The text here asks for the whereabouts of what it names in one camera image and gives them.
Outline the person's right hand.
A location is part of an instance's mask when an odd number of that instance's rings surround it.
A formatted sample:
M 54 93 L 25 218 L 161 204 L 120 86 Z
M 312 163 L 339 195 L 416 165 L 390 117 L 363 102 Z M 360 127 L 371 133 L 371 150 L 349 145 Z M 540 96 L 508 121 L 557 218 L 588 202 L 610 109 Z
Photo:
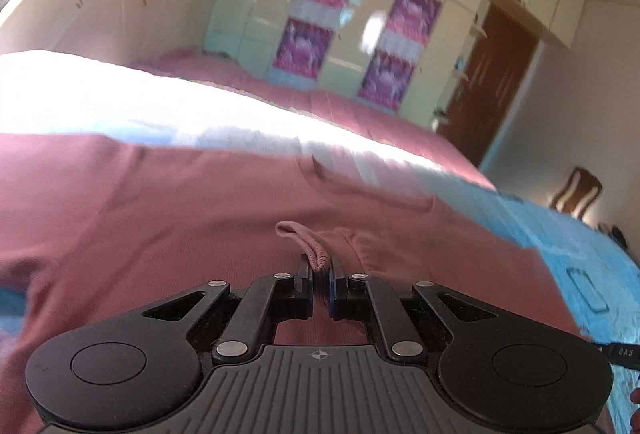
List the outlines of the person's right hand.
M 629 397 L 630 401 L 636 405 L 640 405 L 640 388 L 635 388 Z

